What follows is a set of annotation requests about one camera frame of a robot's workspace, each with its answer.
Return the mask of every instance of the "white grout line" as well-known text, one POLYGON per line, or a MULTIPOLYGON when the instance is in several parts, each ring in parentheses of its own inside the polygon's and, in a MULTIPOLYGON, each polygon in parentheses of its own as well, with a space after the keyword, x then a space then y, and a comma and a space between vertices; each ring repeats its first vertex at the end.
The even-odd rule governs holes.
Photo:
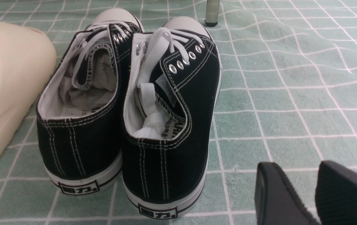
POLYGON ((57 202, 58 202, 59 195, 60 195, 60 189, 57 189, 57 190, 56 190, 56 193, 55 193, 54 200, 52 201, 51 208, 50 208, 50 210, 49 210, 49 212, 48 212, 48 216, 47 216, 45 225, 49 225, 50 219, 52 218, 52 214, 53 214, 53 212, 54 212, 54 210, 55 210, 55 207, 56 207, 56 204, 57 204, 57 202))
MULTIPOLYGON (((24 139, 23 139, 23 144, 26 143, 27 138, 28 138, 29 135, 31 134, 31 130, 32 130, 33 127, 34 127, 35 122, 36 122, 36 120, 34 119, 33 122, 31 123, 30 129, 28 129, 27 134, 26 134, 26 136, 25 136, 24 139)), ((9 169, 9 172, 8 172, 6 178, 9 178, 9 177, 10 177, 10 174, 12 173, 13 168, 14 168, 14 166, 16 165, 17 159, 19 158, 19 155, 20 155, 20 153, 22 152, 22 149, 23 149, 23 145, 20 146, 19 150, 17 151, 16 156, 14 157, 14 160, 13 160, 13 162, 12 162, 12 165, 10 166, 10 169, 9 169)), ((8 182, 8 180, 5 180, 4 183, 3 183, 3 185, 2 185, 2 188, 1 188, 1 190, 0 190, 0 198, 2 197, 2 194, 3 194, 4 190, 5 190, 5 187, 6 187, 7 182, 8 182)))
POLYGON ((109 207, 109 213, 108 213, 108 225, 112 224, 112 217, 113 217, 113 210, 114 210, 114 201, 116 199, 116 191, 117 191, 117 183, 118 181, 116 181, 113 184, 113 191, 112 191, 112 197, 110 199, 110 207, 109 207))
POLYGON ((238 59, 237 51, 236 51, 236 49, 235 49, 235 47, 234 47, 234 43, 233 43, 233 41, 232 41, 233 38, 231 37, 231 32, 230 32, 229 26, 228 26, 228 24, 227 24, 227 19, 226 19, 226 15, 225 15, 225 14, 223 14, 223 20, 224 20, 224 24, 225 24, 226 27, 227 27, 227 33, 228 33, 229 38, 230 38, 230 40, 231 40, 231 47, 233 48, 233 52, 234 52, 234 55, 235 55, 235 59, 236 59, 236 61, 237 61, 237 65, 238 65, 238 67, 239 67, 239 69, 240 69, 241 76, 243 77, 243 82, 244 82, 245 88, 248 89, 248 90, 247 90, 247 94, 248 94, 248 97, 249 97, 249 99, 250 99, 250 102, 251 102, 251 105, 252 105, 252 110, 254 111, 255 118, 256 118, 257 123, 258 123, 260 135, 261 135, 261 137, 262 137, 263 144, 264 144, 264 147, 265 147, 265 149, 266 149, 267 157, 269 158, 270 162, 273 162, 273 157, 272 157, 272 155, 271 155, 269 146, 267 145, 267 141, 266 141, 266 139, 264 138, 265 135, 264 135, 264 131, 263 131, 263 128, 262 128, 262 123, 261 123, 260 118, 259 118, 259 115, 258 115, 258 113, 257 113, 257 111, 256 111, 255 103, 253 102, 253 98, 252 98, 251 92, 250 92, 249 87, 248 87, 248 84, 247 84, 247 79, 245 78, 244 70, 243 70, 243 68, 242 68, 242 66, 241 66, 241 63, 240 63, 239 59, 238 59))

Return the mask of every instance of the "metal eyelet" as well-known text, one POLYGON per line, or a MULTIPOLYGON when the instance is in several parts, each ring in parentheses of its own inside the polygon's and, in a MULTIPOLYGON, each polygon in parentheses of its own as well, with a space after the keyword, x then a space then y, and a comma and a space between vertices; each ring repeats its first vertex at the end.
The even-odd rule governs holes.
POLYGON ((144 52, 144 54, 147 52, 147 43, 144 43, 143 52, 144 52))
POLYGON ((115 34, 113 34, 113 40, 114 40, 117 44, 120 43, 119 38, 118 38, 115 34))
POLYGON ((177 67, 180 68, 180 70, 184 70, 184 65, 180 61, 177 61, 177 67))
POLYGON ((121 34, 117 34, 117 37, 119 37, 120 41, 123 42, 123 37, 121 34))
POLYGON ((172 64, 169 64, 169 70, 170 72, 174 73, 174 74, 177 74, 177 69, 175 66, 173 66, 172 64))
POLYGON ((189 52, 188 55, 190 56, 191 59, 197 58, 193 52, 189 52))
POLYGON ((135 54, 140 55, 140 53, 141 53, 141 46, 137 44, 137 49, 135 50, 135 54))
POLYGON ((185 61, 185 60, 183 60, 183 63, 186 64, 187 66, 190 65, 190 61, 185 61))
POLYGON ((195 50, 196 50, 198 53, 202 53, 202 50, 201 50, 201 48, 200 48, 198 45, 195 46, 195 50))

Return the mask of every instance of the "floor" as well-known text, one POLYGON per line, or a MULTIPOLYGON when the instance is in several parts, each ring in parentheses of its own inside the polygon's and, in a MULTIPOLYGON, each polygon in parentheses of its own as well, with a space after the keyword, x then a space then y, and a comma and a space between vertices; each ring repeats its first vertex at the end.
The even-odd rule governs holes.
MULTIPOLYGON (((206 0, 0 0, 0 21, 47 33, 63 55, 106 8, 147 31, 170 18, 203 22, 206 0)), ((321 160, 357 171, 357 0, 222 0, 208 28, 223 77, 204 191, 173 221, 140 216, 121 181, 93 196, 60 194, 44 170, 31 108, 0 158, 0 224, 256 224, 257 163, 277 162, 315 216, 321 160)))

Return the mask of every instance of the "printed logo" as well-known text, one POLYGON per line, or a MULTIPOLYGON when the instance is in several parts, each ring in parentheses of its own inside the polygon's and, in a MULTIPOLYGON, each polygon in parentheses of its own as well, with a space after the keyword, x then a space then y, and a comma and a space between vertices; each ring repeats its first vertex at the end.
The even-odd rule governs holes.
POLYGON ((153 219, 173 219, 177 217, 177 207, 167 210, 156 210, 146 208, 138 204, 140 214, 153 219))
POLYGON ((99 185, 97 181, 85 185, 65 185, 59 182, 59 187, 63 194, 66 195, 88 195, 99 191, 99 185))

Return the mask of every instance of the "chair leg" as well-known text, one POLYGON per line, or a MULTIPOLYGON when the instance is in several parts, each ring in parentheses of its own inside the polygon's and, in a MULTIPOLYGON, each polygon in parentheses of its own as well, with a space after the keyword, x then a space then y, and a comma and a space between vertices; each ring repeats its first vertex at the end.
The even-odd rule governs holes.
POLYGON ((207 0, 205 24, 208 27, 217 25, 217 18, 219 17, 220 0, 207 0))

